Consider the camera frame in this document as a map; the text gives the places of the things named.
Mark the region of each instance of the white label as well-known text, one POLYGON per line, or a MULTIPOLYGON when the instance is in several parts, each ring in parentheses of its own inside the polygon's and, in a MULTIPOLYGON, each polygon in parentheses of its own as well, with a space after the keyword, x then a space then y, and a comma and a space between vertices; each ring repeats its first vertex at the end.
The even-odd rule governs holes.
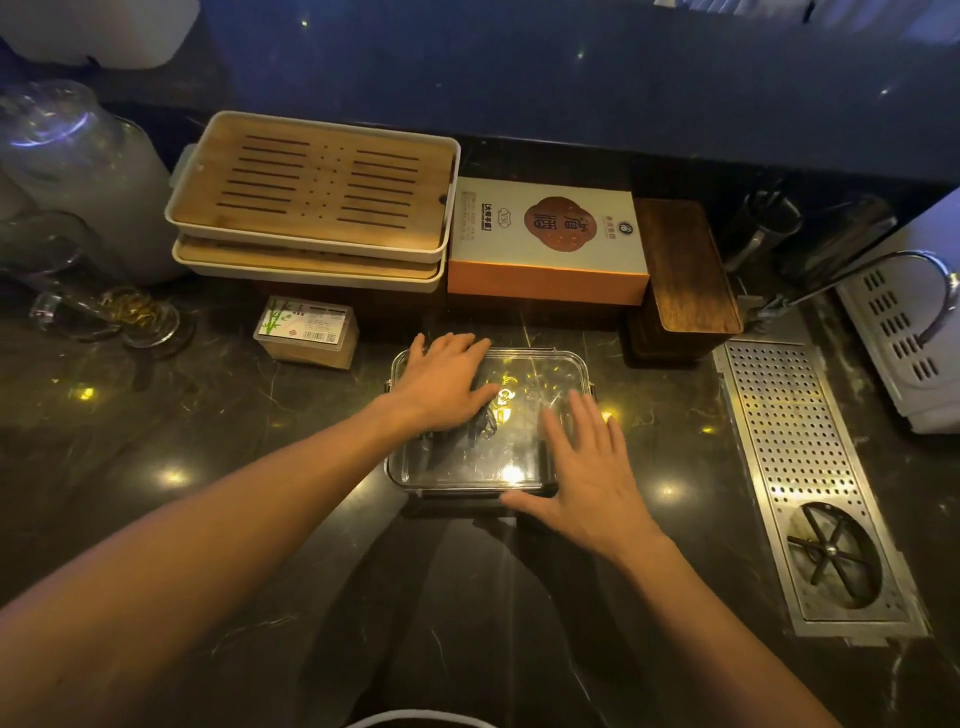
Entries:
POLYGON ((347 312, 343 308, 274 296, 267 304, 260 333, 336 346, 346 322, 347 312))

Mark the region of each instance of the transparent food storage container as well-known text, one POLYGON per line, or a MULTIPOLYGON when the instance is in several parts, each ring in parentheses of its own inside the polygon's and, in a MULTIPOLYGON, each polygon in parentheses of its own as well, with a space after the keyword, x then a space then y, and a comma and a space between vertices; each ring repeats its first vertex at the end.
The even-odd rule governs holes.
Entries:
MULTIPOLYGON (((388 389, 403 374, 407 355, 394 359, 388 389)), ((587 364, 554 349, 490 349, 473 386, 489 382, 499 384, 500 392, 469 422, 426 432, 390 454, 384 467, 396 485, 421 496, 483 496, 556 482, 540 411, 553 408, 572 433, 567 393, 591 394, 587 364)))

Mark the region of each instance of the stacked tray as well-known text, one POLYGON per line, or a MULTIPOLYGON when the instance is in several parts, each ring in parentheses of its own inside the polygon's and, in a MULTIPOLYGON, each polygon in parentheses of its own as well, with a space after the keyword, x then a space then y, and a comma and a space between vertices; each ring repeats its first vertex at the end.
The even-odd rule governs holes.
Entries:
POLYGON ((447 137, 222 111, 175 175, 174 258, 204 275, 433 290, 459 161, 447 137))

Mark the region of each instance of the white and orange box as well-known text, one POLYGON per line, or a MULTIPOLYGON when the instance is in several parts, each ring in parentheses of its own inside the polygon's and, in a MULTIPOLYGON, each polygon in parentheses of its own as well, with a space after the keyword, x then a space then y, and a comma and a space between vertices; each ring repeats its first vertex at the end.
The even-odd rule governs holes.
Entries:
POLYGON ((447 290, 640 305, 647 264, 630 192, 461 177, 447 290))

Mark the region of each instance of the orange box side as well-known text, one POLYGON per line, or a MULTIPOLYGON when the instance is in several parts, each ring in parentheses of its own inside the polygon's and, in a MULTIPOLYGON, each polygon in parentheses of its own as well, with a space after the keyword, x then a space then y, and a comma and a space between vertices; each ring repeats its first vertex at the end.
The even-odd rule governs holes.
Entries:
POLYGON ((640 305, 650 277, 514 263, 450 260, 447 290, 474 296, 640 305))

